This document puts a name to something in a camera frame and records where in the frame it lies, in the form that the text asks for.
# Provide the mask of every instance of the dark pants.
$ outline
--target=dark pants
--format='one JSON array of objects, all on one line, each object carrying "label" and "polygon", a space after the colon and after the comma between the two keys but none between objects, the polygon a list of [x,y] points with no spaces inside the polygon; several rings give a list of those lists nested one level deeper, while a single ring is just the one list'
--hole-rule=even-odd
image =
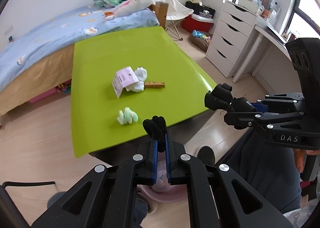
[{"label": "dark pants", "polygon": [[281,213],[300,208],[293,150],[271,146],[249,129],[216,165],[227,164]]},{"label": "dark pants", "polygon": [[136,198],[134,205],[133,228],[142,228],[140,224],[147,216],[148,204],[139,198]]}]

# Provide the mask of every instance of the red box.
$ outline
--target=red box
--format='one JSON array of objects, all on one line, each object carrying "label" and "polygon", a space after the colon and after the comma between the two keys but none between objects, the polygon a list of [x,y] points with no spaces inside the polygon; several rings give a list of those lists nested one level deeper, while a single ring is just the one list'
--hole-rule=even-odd
[{"label": "red box", "polygon": [[192,18],[192,16],[188,16],[185,20],[182,21],[181,27],[188,32],[192,33],[193,30],[209,32],[213,23],[209,22],[201,22]]}]

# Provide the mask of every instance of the wooden bed frame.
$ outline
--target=wooden bed frame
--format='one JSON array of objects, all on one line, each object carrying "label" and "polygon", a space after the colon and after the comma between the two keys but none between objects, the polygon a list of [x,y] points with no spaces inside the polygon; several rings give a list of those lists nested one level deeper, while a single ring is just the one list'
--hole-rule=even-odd
[{"label": "wooden bed frame", "polygon": [[[149,7],[164,29],[168,6],[167,3],[156,2]],[[0,129],[1,115],[72,78],[74,46],[67,46],[41,59],[0,92]]]}]

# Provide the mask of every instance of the drawer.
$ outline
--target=drawer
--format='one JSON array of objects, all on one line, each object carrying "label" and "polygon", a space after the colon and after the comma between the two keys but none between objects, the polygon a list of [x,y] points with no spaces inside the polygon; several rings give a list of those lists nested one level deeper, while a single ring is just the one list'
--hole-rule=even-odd
[{"label": "drawer", "polygon": [[244,8],[241,8],[238,5],[233,5],[228,2],[224,4],[224,11],[241,19],[249,25],[253,25],[256,19],[256,15],[246,11]]},{"label": "drawer", "polygon": [[239,49],[218,34],[214,34],[211,45],[219,50],[230,62],[234,62],[239,54]]},{"label": "drawer", "polygon": [[228,25],[234,27],[235,29],[239,30],[242,34],[248,36],[251,31],[251,26],[248,25],[246,22],[242,21],[241,19],[231,15],[225,11],[223,11],[220,20],[226,22]]},{"label": "drawer", "polygon": [[219,24],[215,33],[218,35],[221,35],[224,39],[226,39],[229,43],[234,45],[239,50],[242,49],[243,44],[247,39],[247,37],[244,34],[242,34],[240,31],[238,31],[234,27],[223,22],[222,20],[219,21]]},{"label": "drawer", "polygon": [[206,57],[209,59],[210,62],[213,63],[215,67],[218,68],[220,72],[226,77],[232,63],[221,53],[219,52],[215,47],[210,45]]}]

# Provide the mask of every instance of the paper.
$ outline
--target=paper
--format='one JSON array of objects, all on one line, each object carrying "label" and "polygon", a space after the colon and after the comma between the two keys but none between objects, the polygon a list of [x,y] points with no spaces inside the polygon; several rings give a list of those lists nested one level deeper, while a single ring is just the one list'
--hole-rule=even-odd
[{"label": "paper", "polygon": [[118,99],[125,87],[138,81],[139,79],[130,66],[117,71],[115,78],[113,79],[112,86],[116,92]]}]

